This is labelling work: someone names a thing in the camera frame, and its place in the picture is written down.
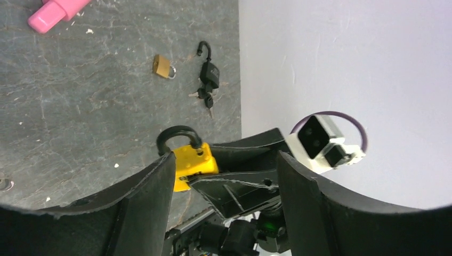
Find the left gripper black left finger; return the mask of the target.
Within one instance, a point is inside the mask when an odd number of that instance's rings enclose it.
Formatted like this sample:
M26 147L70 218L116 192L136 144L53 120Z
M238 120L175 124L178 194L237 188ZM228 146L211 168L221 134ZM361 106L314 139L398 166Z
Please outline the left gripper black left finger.
M1 206L1 255L161 255L175 156L67 206Z

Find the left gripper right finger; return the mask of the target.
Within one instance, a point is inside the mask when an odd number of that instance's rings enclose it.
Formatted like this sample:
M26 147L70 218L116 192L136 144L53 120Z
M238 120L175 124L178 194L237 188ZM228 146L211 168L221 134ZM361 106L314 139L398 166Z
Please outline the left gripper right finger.
M451 255L451 207L421 210L347 189L277 157L292 255Z

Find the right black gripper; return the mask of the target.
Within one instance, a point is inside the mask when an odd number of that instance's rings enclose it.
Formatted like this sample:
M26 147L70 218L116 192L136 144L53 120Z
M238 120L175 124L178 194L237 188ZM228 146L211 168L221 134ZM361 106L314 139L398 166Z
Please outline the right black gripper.
M189 178L189 187L221 217L280 211L277 155L290 150L278 128L233 142L214 143L210 149L219 173Z

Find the yellow black padlock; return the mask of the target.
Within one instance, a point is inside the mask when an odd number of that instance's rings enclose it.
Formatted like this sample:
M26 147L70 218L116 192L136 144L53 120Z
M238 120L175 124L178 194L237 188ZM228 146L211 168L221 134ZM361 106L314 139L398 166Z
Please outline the yellow black padlock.
M187 137L189 144L172 150L167 140L174 137ZM174 192L190 190L189 179L197 175L218 174L219 166L209 144L203 142L198 133L186 125L176 125L163 130L156 139L159 156L173 152L175 161Z

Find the black Kaijing padlock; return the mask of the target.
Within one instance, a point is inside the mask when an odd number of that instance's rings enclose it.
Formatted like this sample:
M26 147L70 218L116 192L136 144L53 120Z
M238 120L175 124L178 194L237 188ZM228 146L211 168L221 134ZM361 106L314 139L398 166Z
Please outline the black Kaijing padlock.
M199 42L197 55L202 55L203 47L207 48L207 57L201 67L199 79L203 84L209 85L212 89L218 89L220 85L220 71L218 67L211 62L212 51L210 44L206 41Z

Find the black-head key set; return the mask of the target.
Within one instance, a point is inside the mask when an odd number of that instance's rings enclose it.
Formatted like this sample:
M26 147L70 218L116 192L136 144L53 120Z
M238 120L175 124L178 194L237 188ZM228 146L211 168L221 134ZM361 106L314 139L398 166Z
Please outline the black-head key set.
M219 87L210 84L204 84L197 91L188 94L188 97L196 97L204 101L205 107L209 110L210 117L214 118L213 106L214 96L216 95Z

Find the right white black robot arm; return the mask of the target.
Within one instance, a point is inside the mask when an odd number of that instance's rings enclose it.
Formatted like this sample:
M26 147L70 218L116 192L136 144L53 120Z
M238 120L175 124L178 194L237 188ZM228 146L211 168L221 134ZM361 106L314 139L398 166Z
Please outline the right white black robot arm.
M157 139L187 137L176 157L174 191L195 191L210 208L165 235L163 255L258 255L257 246L284 252L289 243L278 188L277 154L288 152L277 128L233 142L209 144L186 126Z

